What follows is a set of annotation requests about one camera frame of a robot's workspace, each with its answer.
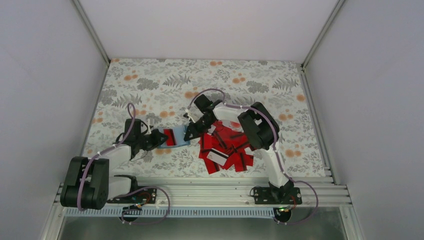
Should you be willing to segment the red card with black stripe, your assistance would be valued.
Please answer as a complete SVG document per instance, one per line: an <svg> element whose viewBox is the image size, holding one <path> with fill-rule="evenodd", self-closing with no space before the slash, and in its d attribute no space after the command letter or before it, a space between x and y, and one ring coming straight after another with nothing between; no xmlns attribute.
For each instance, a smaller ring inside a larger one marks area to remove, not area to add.
<svg viewBox="0 0 424 240"><path fill-rule="evenodd" d="M171 128L164 128L163 133L167 136L166 145L168 147L176 146L177 140L174 134L174 130Z"/></svg>

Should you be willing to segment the teal card holder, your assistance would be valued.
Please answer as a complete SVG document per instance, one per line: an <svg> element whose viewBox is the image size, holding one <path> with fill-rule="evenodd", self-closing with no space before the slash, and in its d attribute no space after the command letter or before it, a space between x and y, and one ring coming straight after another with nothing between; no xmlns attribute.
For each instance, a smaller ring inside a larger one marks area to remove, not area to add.
<svg viewBox="0 0 424 240"><path fill-rule="evenodd" d="M185 141L184 137L187 131L187 125L178 125L171 128L158 128L159 132L165 134L168 139L159 145L158 149L172 149L189 146L191 142Z"/></svg>

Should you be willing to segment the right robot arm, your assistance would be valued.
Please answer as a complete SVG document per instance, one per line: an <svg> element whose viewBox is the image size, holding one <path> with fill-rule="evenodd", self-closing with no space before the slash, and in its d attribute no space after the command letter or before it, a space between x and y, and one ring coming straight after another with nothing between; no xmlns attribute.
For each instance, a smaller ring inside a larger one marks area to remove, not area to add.
<svg viewBox="0 0 424 240"><path fill-rule="evenodd" d="M248 143L260 152L265 162L272 200L282 204L289 199L294 189L294 180L285 171L282 154L278 150L280 128L262 103L243 106L228 104L221 99L213 102L200 93L187 107L184 114L186 118L190 117L192 104L195 104L202 116L198 120L190 120L184 135L185 141L200 138L218 121L240 124Z"/></svg>

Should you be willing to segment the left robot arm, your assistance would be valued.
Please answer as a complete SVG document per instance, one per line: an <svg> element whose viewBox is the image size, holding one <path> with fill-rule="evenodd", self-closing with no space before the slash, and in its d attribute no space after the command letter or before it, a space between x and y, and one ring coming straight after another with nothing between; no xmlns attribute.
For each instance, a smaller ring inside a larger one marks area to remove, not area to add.
<svg viewBox="0 0 424 240"><path fill-rule="evenodd" d="M140 152L149 152L169 137L141 119L127 119L124 132L111 147L93 157L75 156L70 160L59 202L63 207L100 210L106 203L129 203L136 208L156 202L155 188L139 186L137 178L113 169L132 161Z"/></svg>

